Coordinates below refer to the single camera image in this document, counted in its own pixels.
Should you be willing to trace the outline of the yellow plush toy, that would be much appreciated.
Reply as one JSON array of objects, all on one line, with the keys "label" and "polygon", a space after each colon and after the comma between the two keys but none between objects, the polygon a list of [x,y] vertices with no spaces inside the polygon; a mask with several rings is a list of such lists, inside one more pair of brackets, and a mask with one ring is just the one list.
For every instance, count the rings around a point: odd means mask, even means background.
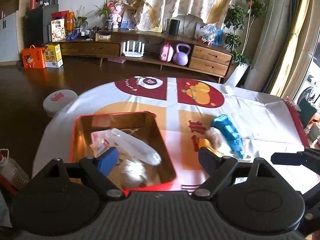
[{"label": "yellow plush toy", "polygon": [[212,147],[212,145],[208,139],[199,138],[198,139],[198,147],[199,148],[205,147],[206,149],[208,149],[210,152],[212,152],[216,156],[218,156],[220,158],[222,157],[222,154]]}]

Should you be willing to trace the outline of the white plastic bag in box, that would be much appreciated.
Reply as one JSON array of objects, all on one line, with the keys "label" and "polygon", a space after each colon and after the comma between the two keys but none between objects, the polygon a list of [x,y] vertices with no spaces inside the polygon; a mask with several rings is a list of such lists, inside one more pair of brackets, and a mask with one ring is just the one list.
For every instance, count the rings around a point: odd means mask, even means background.
[{"label": "white plastic bag in box", "polygon": [[91,145],[95,157],[99,157],[111,147],[127,153],[149,165],[158,166],[162,159],[158,152],[142,140],[117,128],[91,133]]}]

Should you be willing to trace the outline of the clear plastic bag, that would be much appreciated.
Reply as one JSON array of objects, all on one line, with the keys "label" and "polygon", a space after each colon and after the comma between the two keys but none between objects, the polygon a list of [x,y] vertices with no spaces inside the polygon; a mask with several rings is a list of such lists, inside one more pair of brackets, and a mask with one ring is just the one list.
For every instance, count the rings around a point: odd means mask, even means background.
[{"label": "clear plastic bag", "polygon": [[211,143],[211,146],[213,149],[218,150],[222,143],[223,143],[223,137],[221,132],[215,128],[215,127],[211,127],[210,129],[208,129],[206,131],[206,138],[209,140],[209,142]]}]

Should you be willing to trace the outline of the blue plastic package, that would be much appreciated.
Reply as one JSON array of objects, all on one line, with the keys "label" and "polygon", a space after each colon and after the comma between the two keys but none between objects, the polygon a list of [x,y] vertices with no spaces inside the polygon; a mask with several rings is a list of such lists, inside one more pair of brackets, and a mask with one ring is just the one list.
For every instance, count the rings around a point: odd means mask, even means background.
[{"label": "blue plastic package", "polygon": [[240,133],[233,125],[228,115],[223,114],[214,118],[211,121],[210,126],[217,128],[221,132],[231,151],[235,153],[239,159],[245,158],[244,143]]}]

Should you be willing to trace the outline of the yellow curtain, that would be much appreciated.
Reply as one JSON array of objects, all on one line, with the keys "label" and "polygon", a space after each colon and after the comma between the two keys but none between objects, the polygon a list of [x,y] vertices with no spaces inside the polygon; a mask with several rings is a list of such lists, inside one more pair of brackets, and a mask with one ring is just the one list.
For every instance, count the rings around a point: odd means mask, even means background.
[{"label": "yellow curtain", "polygon": [[294,98],[311,63],[319,36],[319,0],[294,0],[291,25],[264,91]]}]

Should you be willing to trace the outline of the yellow carton box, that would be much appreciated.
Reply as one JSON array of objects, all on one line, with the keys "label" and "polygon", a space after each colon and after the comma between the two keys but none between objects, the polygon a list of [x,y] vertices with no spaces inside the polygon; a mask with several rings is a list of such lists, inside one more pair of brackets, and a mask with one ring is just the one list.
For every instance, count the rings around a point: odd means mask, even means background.
[{"label": "yellow carton box", "polygon": [[60,68],[63,66],[61,48],[59,44],[47,44],[42,47],[46,68]]}]

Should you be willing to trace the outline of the orange gift bag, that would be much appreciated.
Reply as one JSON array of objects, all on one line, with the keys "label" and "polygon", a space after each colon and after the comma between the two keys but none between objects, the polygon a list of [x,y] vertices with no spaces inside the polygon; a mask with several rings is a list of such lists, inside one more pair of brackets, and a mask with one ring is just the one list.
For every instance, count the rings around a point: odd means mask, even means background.
[{"label": "orange gift bag", "polygon": [[42,48],[34,45],[22,50],[22,62],[25,69],[44,69],[46,67]]}]

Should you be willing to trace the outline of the wooden tv cabinet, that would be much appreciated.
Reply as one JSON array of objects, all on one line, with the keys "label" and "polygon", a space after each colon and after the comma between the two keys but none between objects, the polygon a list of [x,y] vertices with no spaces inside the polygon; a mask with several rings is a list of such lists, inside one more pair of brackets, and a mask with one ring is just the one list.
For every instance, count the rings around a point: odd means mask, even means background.
[{"label": "wooden tv cabinet", "polygon": [[[144,56],[132,58],[123,56],[123,43],[125,41],[141,41],[145,43]],[[191,46],[188,63],[185,66],[176,64],[173,60],[163,62],[159,59],[161,48],[169,43],[176,53],[176,45],[185,43]],[[87,40],[83,37],[74,40],[57,41],[63,56],[86,56],[100,59],[115,58],[117,60],[136,61],[155,64],[160,67],[172,67],[193,72],[212,75],[221,81],[227,76],[231,66],[232,54],[218,46],[209,46],[192,38],[172,36],[166,33],[154,33],[150,31],[134,30],[101,30],[95,34],[95,38]]]}]

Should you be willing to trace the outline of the clear bag on cabinet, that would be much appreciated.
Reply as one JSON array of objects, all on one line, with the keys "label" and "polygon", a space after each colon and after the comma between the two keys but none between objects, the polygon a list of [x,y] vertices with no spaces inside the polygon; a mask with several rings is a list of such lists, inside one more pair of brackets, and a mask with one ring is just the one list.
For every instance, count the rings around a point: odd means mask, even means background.
[{"label": "clear bag on cabinet", "polygon": [[201,43],[211,44],[217,36],[216,23],[210,23],[200,28],[198,41]]}]

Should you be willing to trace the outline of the tall green potted plant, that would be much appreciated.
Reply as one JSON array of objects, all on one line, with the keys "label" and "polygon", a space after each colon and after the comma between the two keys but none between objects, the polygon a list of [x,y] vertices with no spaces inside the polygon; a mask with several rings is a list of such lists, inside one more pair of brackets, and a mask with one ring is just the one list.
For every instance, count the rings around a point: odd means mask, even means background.
[{"label": "tall green potted plant", "polygon": [[253,23],[267,11],[264,0],[232,0],[223,22],[224,46],[233,58],[224,81],[228,81],[238,66],[250,67],[252,60],[245,55]]}]

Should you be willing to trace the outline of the black speaker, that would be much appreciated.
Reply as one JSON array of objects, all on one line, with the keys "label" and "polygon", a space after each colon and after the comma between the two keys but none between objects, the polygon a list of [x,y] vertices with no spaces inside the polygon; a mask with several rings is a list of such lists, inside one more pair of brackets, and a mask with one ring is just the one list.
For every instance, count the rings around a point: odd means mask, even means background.
[{"label": "black speaker", "polygon": [[172,35],[172,36],[177,36],[178,31],[179,31],[179,27],[180,27],[180,21],[175,20],[175,19],[171,19],[170,24],[169,24],[168,34]]}]

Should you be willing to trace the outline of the black small fridge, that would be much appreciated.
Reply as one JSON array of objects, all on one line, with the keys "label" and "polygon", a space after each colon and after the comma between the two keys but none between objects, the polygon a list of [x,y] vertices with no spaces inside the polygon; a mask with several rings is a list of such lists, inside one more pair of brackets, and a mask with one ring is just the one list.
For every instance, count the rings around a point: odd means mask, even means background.
[{"label": "black small fridge", "polygon": [[25,46],[39,47],[49,42],[49,28],[52,13],[58,12],[59,5],[47,5],[29,10],[25,14],[24,41]]}]

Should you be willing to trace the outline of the pink doll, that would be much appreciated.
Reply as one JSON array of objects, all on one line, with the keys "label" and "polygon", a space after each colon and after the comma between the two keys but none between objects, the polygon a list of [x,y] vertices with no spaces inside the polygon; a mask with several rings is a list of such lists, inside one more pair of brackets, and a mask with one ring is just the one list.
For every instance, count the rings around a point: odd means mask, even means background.
[{"label": "pink doll", "polygon": [[113,21],[113,29],[119,29],[122,22],[124,1],[114,0],[107,3],[110,10],[109,18]]}]

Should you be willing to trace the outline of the patterned draped cloth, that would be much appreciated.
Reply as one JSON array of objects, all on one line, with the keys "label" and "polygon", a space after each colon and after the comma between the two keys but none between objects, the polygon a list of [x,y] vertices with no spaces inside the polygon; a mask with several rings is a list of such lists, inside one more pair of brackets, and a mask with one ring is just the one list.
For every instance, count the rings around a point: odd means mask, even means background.
[{"label": "patterned draped cloth", "polygon": [[235,0],[135,0],[136,29],[150,31],[179,15],[192,15],[203,23],[216,23],[221,28],[229,6]]}]

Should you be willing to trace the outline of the white wall cabinet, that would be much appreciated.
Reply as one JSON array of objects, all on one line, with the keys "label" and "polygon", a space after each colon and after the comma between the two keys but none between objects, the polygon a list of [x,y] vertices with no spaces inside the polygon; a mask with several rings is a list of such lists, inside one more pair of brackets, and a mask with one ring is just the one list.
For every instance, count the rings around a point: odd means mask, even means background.
[{"label": "white wall cabinet", "polygon": [[18,61],[19,52],[16,33],[16,13],[1,18],[0,60],[1,62]]}]

